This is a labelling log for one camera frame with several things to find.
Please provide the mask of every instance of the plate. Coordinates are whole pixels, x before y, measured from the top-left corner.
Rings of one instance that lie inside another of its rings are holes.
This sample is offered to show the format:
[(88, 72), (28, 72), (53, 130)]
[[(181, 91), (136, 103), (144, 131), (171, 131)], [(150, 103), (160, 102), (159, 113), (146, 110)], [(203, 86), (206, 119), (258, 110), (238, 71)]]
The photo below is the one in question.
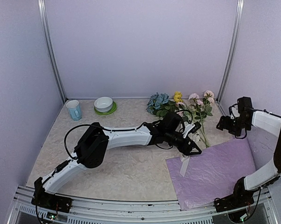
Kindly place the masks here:
[(108, 114), (111, 114), (111, 113), (113, 113), (114, 111), (117, 110), (117, 104), (113, 101), (112, 108), (109, 111), (105, 112), (105, 113), (99, 112), (95, 107), (94, 107), (94, 110), (95, 110), (96, 114), (108, 115)]

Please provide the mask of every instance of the mug handle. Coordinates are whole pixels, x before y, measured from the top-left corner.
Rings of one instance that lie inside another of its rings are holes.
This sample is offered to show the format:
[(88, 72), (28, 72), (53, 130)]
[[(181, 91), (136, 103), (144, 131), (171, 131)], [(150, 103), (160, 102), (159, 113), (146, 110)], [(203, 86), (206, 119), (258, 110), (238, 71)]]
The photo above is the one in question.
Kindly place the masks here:
[(77, 110), (77, 109), (74, 109), (74, 112), (75, 112), (76, 116), (79, 117), (79, 112), (78, 112), (78, 110)]

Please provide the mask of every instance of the white bowl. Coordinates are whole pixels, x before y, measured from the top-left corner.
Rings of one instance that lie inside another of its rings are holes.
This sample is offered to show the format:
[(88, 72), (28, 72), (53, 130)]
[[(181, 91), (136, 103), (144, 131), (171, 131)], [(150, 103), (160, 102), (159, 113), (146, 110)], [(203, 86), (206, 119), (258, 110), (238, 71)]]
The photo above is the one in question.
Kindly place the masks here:
[(111, 110), (113, 100), (110, 97), (100, 97), (95, 100), (94, 106), (97, 111), (105, 113)]

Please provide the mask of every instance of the marble table surface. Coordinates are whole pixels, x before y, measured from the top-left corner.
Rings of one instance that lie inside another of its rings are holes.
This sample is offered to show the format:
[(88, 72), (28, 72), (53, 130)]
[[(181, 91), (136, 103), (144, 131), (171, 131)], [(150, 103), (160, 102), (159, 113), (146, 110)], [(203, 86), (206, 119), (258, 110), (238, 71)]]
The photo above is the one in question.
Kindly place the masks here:
[[(109, 127), (130, 127), (158, 119), (146, 111), (147, 99), (115, 99), (117, 110), (104, 116), (94, 112), (94, 100), (79, 101), (82, 119), (73, 121), (66, 107), (62, 108), (39, 153), (27, 186), (33, 187), (38, 177), (47, 175), (68, 158), (63, 139), (72, 127), (93, 122), (100, 122), (102, 126)], [(205, 122), (210, 144), (217, 145), (230, 140), (231, 135), (228, 132), (216, 129), (221, 116), (216, 105), (212, 113), (213, 117), (208, 117)], [(68, 136), (67, 144), (71, 152), (86, 129), (87, 127), (78, 128)], [(61, 187), (58, 193), (119, 201), (176, 200), (165, 160), (177, 156), (180, 156), (180, 153), (175, 147), (171, 150), (163, 150), (156, 146), (114, 148), (106, 151), (101, 166), (78, 174)]]

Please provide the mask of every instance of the mug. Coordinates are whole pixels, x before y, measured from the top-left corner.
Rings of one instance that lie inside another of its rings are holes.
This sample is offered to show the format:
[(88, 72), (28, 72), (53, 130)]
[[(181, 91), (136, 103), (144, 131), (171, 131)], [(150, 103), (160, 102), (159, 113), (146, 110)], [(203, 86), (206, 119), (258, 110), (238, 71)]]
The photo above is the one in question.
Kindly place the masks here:
[(82, 118), (82, 112), (81, 112), (81, 108), (80, 108), (78, 100), (69, 101), (66, 104), (66, 108), (68, 109), (72, 120), (77, 121), (77, 120), (80, 120)]

